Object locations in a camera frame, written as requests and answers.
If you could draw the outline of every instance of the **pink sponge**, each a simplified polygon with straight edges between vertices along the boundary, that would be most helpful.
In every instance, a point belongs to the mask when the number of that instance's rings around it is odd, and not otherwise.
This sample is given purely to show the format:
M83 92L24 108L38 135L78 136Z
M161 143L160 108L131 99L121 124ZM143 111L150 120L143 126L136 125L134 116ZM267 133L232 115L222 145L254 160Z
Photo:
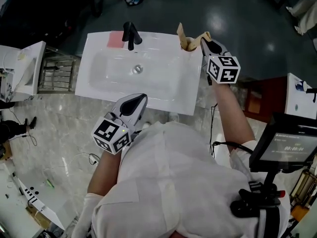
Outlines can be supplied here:
M112 31L109 35L108 48L122 49L124 42L122 41L123 31Z

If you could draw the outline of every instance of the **small display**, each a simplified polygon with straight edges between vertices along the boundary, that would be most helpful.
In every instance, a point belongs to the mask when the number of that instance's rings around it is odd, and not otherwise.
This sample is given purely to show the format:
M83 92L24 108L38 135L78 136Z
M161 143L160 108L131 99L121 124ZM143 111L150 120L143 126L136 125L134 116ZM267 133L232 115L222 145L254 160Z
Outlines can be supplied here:
M304 162L317 147L317 137L276 133L262 161Z

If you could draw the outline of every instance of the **white sink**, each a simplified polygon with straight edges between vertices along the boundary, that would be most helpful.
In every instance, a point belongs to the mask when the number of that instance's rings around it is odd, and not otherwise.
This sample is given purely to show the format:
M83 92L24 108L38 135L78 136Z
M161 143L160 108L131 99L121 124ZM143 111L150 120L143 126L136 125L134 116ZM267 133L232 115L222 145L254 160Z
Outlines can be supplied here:
M148 107L192 115L195 109L202 51L180 48L177 35L139 32L134 50L108 48L110 32L88 34L76 84L76 95L117 101L145 93Z

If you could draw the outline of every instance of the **tiled floor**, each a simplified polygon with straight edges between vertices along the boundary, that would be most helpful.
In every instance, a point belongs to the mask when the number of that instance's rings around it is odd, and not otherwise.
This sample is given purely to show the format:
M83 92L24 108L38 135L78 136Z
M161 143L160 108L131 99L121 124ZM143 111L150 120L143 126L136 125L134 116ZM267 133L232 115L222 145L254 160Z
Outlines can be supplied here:
M209 147L211 128L211 106L215 105L212 88L206 77L202 76L197 97L197 106L193 116L180 115L179 120L195 128L205 139ZM90 132L100 116L111 109L112 103L95 100L73 94L39 95L33 101L20 102L11 110L21 122L38 117L38 123L31 134L36 138L33 146L29 137L11 141L13 161L17 174L21 175L35 169L39 175L50 179L55 186L61 187L73 201L77 214L83 207L90 178L95 170L88 162L88 154L101 154L91 139ZM16 120L13 113L4 110L5 119ZM141 128L146 121L154 123L168 121L168 112L146 109ZM259 139L265 123L249 119L250 125ZM223 131L219 112L215 112L212 141L222 141ZM226 147L217 147L216 159L222 165L229 165Z

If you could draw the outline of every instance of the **dark floor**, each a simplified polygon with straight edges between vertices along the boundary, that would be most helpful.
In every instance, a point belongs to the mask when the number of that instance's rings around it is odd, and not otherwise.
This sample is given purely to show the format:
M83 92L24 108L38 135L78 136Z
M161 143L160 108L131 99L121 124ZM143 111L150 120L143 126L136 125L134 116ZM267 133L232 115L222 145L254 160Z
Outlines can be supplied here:
M123 0L104 0L103 14L94 18L89 8L78 27L60 46L81 55L88 33L122 30L132 21L139 31L176 34L179 22L187 36L209 31L236 56L240 74L254 79L291 72L317 87L317 54L308 35L298 35L285 7L267 0L144 0L127 7Z

